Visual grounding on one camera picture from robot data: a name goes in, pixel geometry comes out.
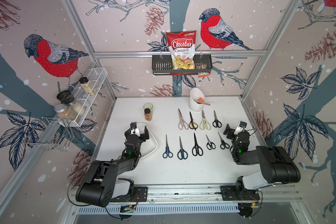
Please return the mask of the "small black scissors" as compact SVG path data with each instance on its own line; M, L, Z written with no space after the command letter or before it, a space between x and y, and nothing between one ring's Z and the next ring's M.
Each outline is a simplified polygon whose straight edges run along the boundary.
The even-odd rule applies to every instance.
M230 145L223 140L223 138L221 137L220 133L218 133L218 136L219 136L220 142L221 142L220 148L223 149L223 150L224 149L230 149Z
M206 135L206 138L207 138L207 144L206 144L206 147L208 150L213 150L213 149L216 149L216 145L210 141L209 137Z
M213 126L214 126L215 128L221 128L221 127L222 127L222 123L218 120L216 111L213 111L213 113L214 113L214 121L213 121L213 123L212 123Z

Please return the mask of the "white plastic storage box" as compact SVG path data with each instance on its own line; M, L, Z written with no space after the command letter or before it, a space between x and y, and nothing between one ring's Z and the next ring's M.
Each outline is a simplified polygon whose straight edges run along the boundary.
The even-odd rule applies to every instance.
M140 134L143 134L145 128L148 130L149 139L141 144L141 159L152 157L158 148L158 142L145 123L137 123Z

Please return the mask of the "cream handled kitchen scissors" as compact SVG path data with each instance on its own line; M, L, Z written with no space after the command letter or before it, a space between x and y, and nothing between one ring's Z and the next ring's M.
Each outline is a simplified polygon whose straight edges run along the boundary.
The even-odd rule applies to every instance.
M208 120L206 119L204 111L202 111L202 121L201 121L201 123L199 125L199 128L201 130L211 130L211 125L208 122Z

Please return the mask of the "black yellow handled scissors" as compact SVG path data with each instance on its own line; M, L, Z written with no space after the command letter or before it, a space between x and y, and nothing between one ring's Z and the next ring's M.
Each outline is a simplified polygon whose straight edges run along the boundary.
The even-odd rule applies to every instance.
M198 129L198 124L194 121L191 112L189 113L189 116L190 116L189 128L192 129L192 130L197 130Z

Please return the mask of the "pink handled kitchen scissors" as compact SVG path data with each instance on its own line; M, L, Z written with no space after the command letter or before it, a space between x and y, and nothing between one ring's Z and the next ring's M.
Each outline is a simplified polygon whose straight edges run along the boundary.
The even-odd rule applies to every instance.
M188 123L183 119L183 116L182 116L182 113L181 113L181 110L178 109L178 114L179 114L179 124L178 124L178 128L180 130L188 130L189 129L189 125Z

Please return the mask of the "black handled long scissors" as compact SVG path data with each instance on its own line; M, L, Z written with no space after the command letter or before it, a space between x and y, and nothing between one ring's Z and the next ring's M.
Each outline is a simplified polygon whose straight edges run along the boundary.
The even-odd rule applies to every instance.
M193 156L203 156L203 149L198 145L196 134L194 134L194 146L192 148Z

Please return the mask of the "dark blue handled scissors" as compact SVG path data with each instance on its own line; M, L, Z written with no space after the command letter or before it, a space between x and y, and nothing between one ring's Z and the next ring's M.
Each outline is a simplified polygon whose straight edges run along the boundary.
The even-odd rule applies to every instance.
M183 149L181 137L179 137L179 143L180 143L180 150L177 153L177 157L179 160L186 160L188 158L188 153Z

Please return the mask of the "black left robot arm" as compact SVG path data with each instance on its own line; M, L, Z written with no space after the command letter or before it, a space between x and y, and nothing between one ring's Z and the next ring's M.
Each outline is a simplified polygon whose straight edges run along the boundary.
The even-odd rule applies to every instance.
M141 145L150 139L147 127L139 132L138 124L132 122L125 131L125 149L116 160L95 160L89 167L76 192L76 201L106 207L112 199L129 201L136 197L134 181L118 178L119 175L134 170L141 158Z

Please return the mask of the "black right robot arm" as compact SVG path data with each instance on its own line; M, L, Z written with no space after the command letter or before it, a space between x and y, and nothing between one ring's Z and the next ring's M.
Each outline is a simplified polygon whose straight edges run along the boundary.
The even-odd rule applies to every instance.
M256 165L260 170L238 177L234 185L221 186L224 201L260 200L259 190L273 184L297 183L301 174L283 147L256 146L249 151L250 134L246 123L237 129L226 126L223 135L231 140L230 153L237 165Z

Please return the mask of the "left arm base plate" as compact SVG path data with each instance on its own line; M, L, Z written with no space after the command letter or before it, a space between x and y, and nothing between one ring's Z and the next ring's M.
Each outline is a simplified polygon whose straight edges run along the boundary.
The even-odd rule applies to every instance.
M148 187L135 187L124 196L113 198L111 202L146 202Z

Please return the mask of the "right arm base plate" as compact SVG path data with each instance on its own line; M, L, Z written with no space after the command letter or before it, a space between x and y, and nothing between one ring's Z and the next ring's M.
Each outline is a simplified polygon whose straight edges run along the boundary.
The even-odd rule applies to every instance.
M260 196L257 190L237 189L233 185L220 186L220 194L223 201L259 201Z

